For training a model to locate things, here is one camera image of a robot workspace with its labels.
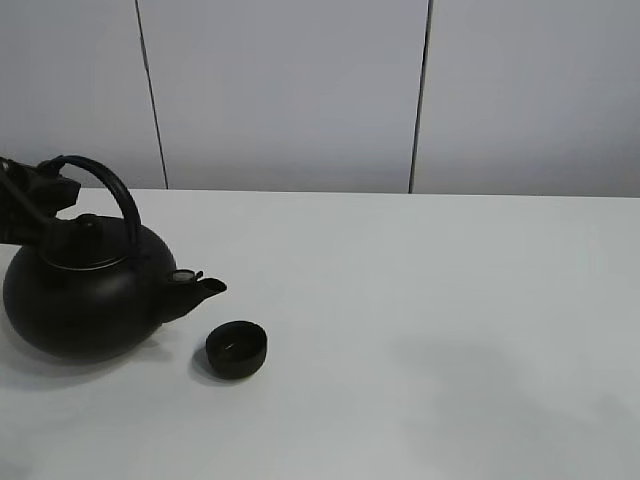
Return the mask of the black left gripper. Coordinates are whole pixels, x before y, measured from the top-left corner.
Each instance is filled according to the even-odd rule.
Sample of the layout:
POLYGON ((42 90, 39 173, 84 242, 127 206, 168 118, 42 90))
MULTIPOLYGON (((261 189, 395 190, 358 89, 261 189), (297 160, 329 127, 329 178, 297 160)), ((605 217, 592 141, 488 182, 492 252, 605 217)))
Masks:
POLYGON ((81 184, 56 173, 1 158, 1 243, 44 248, 74 229, 57 214, 74 206, 81 184))

